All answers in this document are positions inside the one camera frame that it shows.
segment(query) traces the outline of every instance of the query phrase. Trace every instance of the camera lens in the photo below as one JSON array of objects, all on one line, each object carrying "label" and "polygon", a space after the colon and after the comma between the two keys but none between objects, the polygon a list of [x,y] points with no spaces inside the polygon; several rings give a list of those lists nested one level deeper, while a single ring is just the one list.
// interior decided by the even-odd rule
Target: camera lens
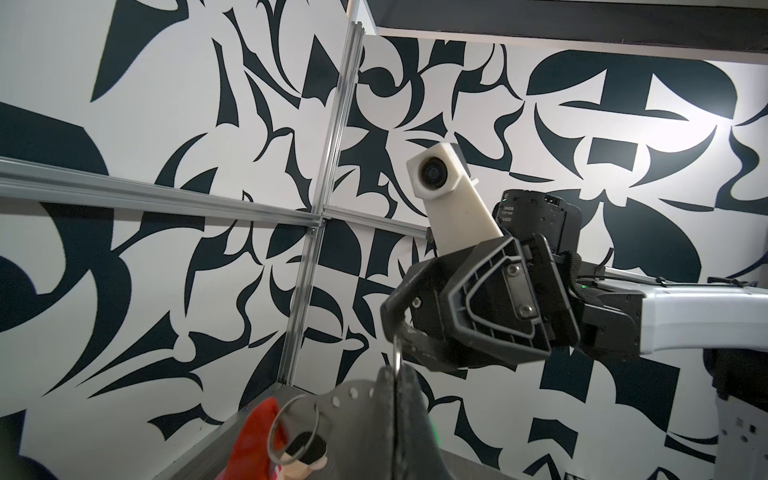
[{"label": "camera lens", "polygon": [[437,190],[448,180],[448,168],[442,160],[432,157],[422,165],[421,177],[427,188]]}]

